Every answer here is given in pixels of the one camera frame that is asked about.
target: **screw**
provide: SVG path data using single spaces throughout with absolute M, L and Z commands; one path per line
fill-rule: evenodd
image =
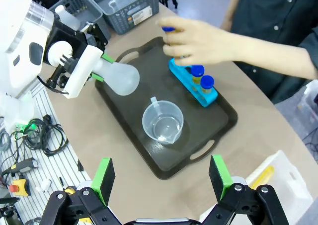
M 241 191 L 241 190 L 242 190 L 242 187 L 241 187 L 240 185 L 236 185 L 236 186 L 234 186 L 234 189 L 235 189 L 236 191 Z
M 268 192 L 268 189 L 267 189 L 266 187 L 262 187 L 262 188 L 261 188 L 261 191 L 262 191 L 263 193 L 267 193 L 267 192 Z

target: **blue tube rack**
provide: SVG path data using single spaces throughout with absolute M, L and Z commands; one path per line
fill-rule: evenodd
M 192 75 L 186 69 L 174 63 L 174 59 L 169 61 L 170 71 L 177 77 L 177 79 L 192 93 L 192 95 L 203 106 L 207 107 L 214 102 L 218 97 L 218 92 L 212 88 L 211 93 L 204 93 L 199 84 L 195 84 L 192 80 Z

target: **table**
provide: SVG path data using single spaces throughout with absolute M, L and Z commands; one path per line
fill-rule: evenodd
M 155 21 L 173 16 L 160 13 L 126 35 L 114 35 L 107 50 L 113 58 L 163 35 Z M 232 62 L 207 69 L 216 89 L 238 113 L 237 125 L 219 142 L 214 153 L 223 156 L 232 175 L 247 177 L 269 155 L 283 150 L 305 179 L 313 198 L 318 195 L 318 167 L 301 139 L 257 86 Z M 138 154 L 103 99 L 87 83 L 78 98 L 49 92 L 61 124 L 90 177 L 103 157 L 112 157 L 116 179 L 109 206 L 122 223 L 135 218 L 189 217 L 216 203 L 208 176 L 210 158 L 186 167 L 169 180 L 159 180 Z

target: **human hand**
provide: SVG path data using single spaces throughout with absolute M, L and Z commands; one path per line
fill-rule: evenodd
M 179 17 L 163 18 L 158 25 L 176 29 L 163 37 L 166 43 L 163 51 L 175 57 L 177 65 L 208 65 L 235 59 L 234 34 L 202 21 Z
M 230 20 L 227 17 L 225 17 L 223 22 L 222 22 L 222 25 L 221 25 L 220 29 L 230 32 L 231 29 L 232 29 L 232 23 L 233 23 L 232 20 Z

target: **floor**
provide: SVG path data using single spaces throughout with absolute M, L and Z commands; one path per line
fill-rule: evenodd
M 227 10 L 228 3 L 230 0 L 177 0 L 178 9 L 174 9 L 174 5 L 170 0 L 168 2 L 169 8 L 175 11 L 179 16 L 183 18 L 190 18 L 196 20 L 205 21 L 213 26 L 219 27 L 222 24 L 224 14 Z M 286 120 L 291 124 L 296 133 L 304 138 L 310 133 L 302 127 L 299 120 L 295 120 L 295 111 L 297 104 L 301 100 L 305 89 L 301 89 L 294 97 L 279 103 L 276 105 L 276 108 L 284 115 Z M 314 141 L 318 142 L 318 134 L 313 133 Z M 305 143 L 312 141 L 312 135 L 309 135 L 304 140 Z M 312 153 L 313 157 L 318 160 L 318 153 L 316 148 L 311 148 L 308 146 L 308 149 Z M 314 202 L 305 216 L 298 222 L 298 225 L 307 225 L 307 224 L 318 224 L 318 200 Z

